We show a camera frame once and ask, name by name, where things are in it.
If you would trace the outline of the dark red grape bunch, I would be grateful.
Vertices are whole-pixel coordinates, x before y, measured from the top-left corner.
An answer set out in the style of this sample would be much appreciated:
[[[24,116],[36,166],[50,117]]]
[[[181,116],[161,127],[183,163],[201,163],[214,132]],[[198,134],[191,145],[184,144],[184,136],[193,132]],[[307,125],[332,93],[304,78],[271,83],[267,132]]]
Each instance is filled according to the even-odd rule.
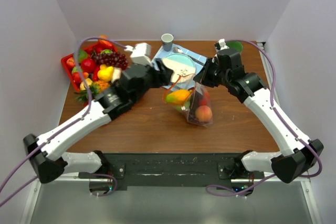
[[[128,60],[124,54],[113,51],[102,51],[101,53],[92,56],[92,59],[98,65],[117,67],[122,70],[127,69],[129,65]]]

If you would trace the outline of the red yellow apple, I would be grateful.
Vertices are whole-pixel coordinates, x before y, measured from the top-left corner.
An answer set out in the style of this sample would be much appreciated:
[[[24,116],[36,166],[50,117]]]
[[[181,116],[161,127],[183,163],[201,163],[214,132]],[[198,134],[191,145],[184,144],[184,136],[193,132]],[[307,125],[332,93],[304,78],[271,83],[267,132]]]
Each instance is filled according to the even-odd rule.
[[[208,106],[210,102],[210,94],[207,90],[204,91],[203,97],[199,101],[199,106]]]

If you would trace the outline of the clear zip bag orange zipper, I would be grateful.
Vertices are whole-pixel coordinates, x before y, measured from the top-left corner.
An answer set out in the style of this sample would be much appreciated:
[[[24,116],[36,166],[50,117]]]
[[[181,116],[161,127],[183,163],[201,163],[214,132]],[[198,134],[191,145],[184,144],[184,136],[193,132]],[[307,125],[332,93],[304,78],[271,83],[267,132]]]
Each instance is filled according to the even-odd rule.
[[[165,96],[167,94],[171,93],[171,92],[174,92],[174,91],[177,91],[177,90],[180,90],[180,89],[191,91],[191,95],[185,101],[185,103],[190,104],[190,109],[186,112],[180,112],[180,113],[185,116],[186,121],[188,123],[193,124],[193,125],[197,125],[197,126],[207,127],[207,126],[212,124],[213,117],[212,117],[212,120],[210,122],[199,122],[195,117],[195,111],[199,107],[199,101],[203,97],[204,91],[207,90],[207,89],[205,88],[204,85],[202,85],[198,82],[195,82],[193,80],[194,76],[195,75],[193,75],[188,81],[185,81],[185,82],[182,82],[182,83],[178,82],[179,79],[181,78],[181,77],[179,77],[178,80],[175,83],[172,83],[169,86],[169,88],[166,89],[166,91],[163,94],[163,101],[164,101]],[[210,102],[209,102],[208,106],[211,108],[211,96],[210,96]]]

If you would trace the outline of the orange yellow mango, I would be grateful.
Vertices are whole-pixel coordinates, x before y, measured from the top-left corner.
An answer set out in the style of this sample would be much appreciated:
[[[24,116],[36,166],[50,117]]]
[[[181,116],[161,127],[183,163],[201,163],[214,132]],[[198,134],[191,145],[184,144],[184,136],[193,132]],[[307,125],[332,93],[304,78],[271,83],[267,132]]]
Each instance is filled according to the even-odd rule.
[[[191,91],[180,89],[167,94],[164,98],[164,101],[167,104],[183,105],[190,95]]]

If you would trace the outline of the orange peach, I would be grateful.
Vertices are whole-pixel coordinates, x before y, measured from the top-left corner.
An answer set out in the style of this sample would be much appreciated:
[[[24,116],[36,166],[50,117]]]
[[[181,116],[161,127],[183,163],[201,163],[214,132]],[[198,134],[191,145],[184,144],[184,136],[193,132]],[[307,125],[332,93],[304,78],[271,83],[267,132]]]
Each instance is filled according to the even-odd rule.
[[[195,111],[195,117],[199,122],[210,122],[213,117],[212,110],[207,105],[199,106]]]

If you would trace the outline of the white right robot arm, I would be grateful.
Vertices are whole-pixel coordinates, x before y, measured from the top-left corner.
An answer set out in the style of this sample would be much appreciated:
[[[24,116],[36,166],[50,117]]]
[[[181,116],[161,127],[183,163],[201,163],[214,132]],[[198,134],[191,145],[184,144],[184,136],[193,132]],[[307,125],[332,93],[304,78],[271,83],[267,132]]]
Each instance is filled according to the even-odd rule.
[[[278,152],[242,153],[234,165],[237,177],[246,178],[252,172],[268,172],[274,173],[282,182],[290,183],[318,161],[324,149],[321,141],[311,140],[295,126],[271,97],[270,90],[258,74],[245,72],[237,50],[219,50],[216,57],[206,60],[194,81],[211,88],[225,86],[254,113],[278,145]]]

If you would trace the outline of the floral mug green inside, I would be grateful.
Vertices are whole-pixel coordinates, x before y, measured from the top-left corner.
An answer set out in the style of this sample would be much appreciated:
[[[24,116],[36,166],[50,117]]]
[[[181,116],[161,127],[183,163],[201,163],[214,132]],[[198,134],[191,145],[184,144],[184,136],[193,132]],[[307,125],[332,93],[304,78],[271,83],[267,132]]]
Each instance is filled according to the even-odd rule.
[[[226,41],[226,45],[230,48],[230,49],[235,49],[237,50],[239,53],[242,53],[243,51],[243,44],[239,41],[236,40],[227,40]]]

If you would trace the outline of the blue checked cloth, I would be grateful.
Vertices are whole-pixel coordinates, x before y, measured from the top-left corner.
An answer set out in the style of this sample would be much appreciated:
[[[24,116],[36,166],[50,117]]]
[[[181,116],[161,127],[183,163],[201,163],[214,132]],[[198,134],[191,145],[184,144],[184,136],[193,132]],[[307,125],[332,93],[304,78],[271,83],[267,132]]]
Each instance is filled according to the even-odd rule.
[[[172,47],[172,49],[170,50],[170,51],[164,51],[163,50],[163,47],[161,46],[160,47],[160,49],[157,51],[157,53],[155,54],[155,56],[153,57],[153,58],[165,58],[165,57],[167,57],[167,56],[169,56],[169,55],[172,55],[172,54],[179,54],[179,53],[175,53],[174,51],[173,51],[173,48],[174,47],[179,47],[179,48],[181,48],[182,50],[183,50],[183,52],[184,53],[186,53],[187,55],[189,55],[189,56],[192,56],[192,57],[194,57],[195,59],[198,59],[199,61],[201,61],[201,62],[203,62],[204,64],[205,64],[205,62],[206,62],[206,60],[207,60],[207,57],[205,57],[205,56],[202,56],[202,55],[200,55],[200,54],[197,54],[197,53],[195,53],[195,52],[193,52],[193,51],[191,51],[191,50],[189,50],[189,49],[187,49],[187,48],[184,48],[184,47],[182,47],[182,46],[180,46],[180,45],[177,45],[177,44],[173,44],[173,47]]]

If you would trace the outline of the small pineapple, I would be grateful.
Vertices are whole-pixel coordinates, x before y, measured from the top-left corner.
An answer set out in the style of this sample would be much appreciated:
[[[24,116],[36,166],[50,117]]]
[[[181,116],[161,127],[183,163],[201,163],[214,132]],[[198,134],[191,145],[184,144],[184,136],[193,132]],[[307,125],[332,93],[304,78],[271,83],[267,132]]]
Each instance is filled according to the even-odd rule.
[[[108,87],[110,87],[109,82],[104,82],[101,80],[93,82],[89,86],[92,98],[94,99],[97,95],[101,94],[102,91],[106,90]],[[75,92],[75,94],[77,95],[76,97],[77,102],[88,103],[89,94],[86,89],[79,91],[79,92]]]

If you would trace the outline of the cream and teal plate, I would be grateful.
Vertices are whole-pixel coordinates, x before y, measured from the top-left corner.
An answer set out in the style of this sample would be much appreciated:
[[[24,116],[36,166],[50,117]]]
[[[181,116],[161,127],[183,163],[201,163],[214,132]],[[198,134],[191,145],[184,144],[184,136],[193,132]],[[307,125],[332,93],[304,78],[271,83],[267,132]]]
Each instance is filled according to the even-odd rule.
[[[170,54],[162,59],[166,67],[173,70],[171,82],[175,83],[179,77],[179,83],[188,81],[196,74],[195,62],[187,55],[175,53]]]

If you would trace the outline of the red pomegranate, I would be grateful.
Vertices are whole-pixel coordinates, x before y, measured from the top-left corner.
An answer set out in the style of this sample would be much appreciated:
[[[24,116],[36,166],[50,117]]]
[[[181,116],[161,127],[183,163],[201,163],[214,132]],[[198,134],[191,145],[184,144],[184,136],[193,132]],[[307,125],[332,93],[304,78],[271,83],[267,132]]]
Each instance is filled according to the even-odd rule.
[[[95,52],[96,54],[100,54],[103,50],[104,50],[104,47],[103,47],[102,45],[96,45],[96,46],[94,47],[94,52]]]

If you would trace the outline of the metal spoon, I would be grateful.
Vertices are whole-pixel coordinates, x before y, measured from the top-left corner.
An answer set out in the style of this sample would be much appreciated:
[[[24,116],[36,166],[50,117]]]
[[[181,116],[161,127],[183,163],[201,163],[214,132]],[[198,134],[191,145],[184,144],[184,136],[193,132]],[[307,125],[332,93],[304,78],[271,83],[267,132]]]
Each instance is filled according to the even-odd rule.
[[[201,62],[201,61],[199,61],[198,59],[195,59],[194,57],[189,56],[189,55],[187,55],[186,53],[184,53],[183,50],[182,50],[181,48],[179,48],[179,47],[174,47],[174,48],[173,48],[173,51],[174,51],[175,53],[180,53],[180,54],[184,54],[184,55],[188,56],[188,57],[189,57],[190,59],[192,59],[195,63],[197,63],[197,64],[199,64],[199,65],[201,65],[201,66],[204,65],[203,62]]]

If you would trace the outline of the grey paper cup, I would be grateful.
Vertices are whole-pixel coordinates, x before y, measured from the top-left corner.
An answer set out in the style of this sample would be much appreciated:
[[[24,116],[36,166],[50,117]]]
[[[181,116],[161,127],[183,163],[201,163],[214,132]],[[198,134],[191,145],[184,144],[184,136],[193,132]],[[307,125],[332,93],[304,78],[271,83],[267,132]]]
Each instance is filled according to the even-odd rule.
[[[170,51],[172,49],[174,36],[166,33],[161,36],[162,47],[164,51]]]

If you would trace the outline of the red fruit tray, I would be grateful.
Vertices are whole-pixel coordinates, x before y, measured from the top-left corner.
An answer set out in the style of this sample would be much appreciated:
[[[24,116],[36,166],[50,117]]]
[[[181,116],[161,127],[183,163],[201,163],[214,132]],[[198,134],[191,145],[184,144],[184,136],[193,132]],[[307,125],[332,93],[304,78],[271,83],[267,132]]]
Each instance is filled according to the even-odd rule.
[[[102,45],[100,45],[99,42],[85,42],[83,46],[81,46],[81,48],[89,54],[89,56],[92,55],[93,51],[97,48],[97,47],[100,47],[102,49],[104,49],[104,47]],[[69,54],[65,57],[63,57],[61,59],[61,64],[67,74],[67,76],[69,77],[70,79],[70,84],[73,86],[74,90],[79,92],[80,91],[80,83],[76,83],[73,78],[72,78],[72,69],[74,67],[73,64],[71,65],[68,65],[67,64],[67,61],[68,59],[72,58],[74,56],[74,54]]]

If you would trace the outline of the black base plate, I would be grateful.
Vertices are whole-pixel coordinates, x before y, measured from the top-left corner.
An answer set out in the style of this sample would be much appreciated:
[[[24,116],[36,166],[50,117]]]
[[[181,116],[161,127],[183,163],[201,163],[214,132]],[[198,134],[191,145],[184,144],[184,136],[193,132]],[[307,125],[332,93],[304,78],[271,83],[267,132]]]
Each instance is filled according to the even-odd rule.
[[[131,186],[238,187],[262,179],[262,172],[240,172],[237,153],[109,153],[108,171],[118,190]]]

